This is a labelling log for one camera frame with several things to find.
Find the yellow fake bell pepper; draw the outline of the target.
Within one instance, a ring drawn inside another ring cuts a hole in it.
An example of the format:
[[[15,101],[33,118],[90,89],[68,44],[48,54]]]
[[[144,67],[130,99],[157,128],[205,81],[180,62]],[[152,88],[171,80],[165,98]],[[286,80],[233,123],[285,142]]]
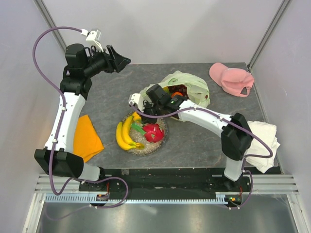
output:
[[[141,116],[137,112],[133,112],[132,117],[134,122],[141,122]]]

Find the red fake dragon fruit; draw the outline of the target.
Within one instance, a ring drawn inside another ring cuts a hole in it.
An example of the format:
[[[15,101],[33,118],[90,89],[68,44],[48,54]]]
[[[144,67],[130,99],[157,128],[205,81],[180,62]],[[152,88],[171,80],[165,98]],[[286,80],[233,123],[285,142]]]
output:
[[[140,127],[139,125],[133,123],[131,128],[143,135],[144,138],[150,143],[157,143],[165,136],[164,131],[158,124],[146,124],[143,127]]]

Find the translucent green plastic bag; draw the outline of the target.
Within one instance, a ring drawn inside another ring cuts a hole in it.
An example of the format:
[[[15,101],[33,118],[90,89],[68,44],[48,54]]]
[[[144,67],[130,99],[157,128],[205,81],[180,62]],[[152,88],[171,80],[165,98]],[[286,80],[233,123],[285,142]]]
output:
[[[179,84],[183,84],[187,87],[187,99],[190,99],[200,107],[207,107],[210,104],[209,88],[207,83],[198,76],[178,70],[173,74],[167,75],[161,82],[158,83],[158,85],[162,88]]]

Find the yellow fake banana bunch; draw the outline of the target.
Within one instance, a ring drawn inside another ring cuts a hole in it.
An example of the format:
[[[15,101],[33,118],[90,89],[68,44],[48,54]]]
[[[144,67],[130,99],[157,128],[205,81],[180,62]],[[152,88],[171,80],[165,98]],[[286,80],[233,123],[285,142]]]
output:
[[[139,142],[135,142],[130,137],[130,130],[133,121],[133,116],[130,115],[125,122],[119,122],[116,127],[116,141],[119,147],[123,150],[131,149],[143,149],[144,145]]]

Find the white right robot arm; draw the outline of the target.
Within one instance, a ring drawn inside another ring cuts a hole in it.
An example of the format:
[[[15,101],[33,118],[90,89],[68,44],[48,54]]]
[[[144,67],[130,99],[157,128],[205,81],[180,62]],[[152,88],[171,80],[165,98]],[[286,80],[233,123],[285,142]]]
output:
[[[173,117],[203,127],[221,139],[221,148],[226,156],[223,187],[234,191],[240,186],[244,154],[253,137],[250,127],[242,114],[226,115],[201,107],[190,99],[177,95],[172,97],[158,85],[152,85],[145,96],[133,98],[138,109],[144,113],[142,121],[154,123],[155,117]]]

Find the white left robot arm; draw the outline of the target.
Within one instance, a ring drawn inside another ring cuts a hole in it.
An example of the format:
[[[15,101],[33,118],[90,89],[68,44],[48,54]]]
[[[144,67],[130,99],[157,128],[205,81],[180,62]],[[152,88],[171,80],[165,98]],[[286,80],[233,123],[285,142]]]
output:
[[[91,78],[100,72],[121,72],[131,63],[112,45],[103,51],[72,44],[66,48],[60,102],[54,126],[43,149],[35,151],[35,160],[47,175],[89,180],[96,191],[105,189],[104,170],[84,163],[73,153],[74,134],[80,112],[92,86]]]

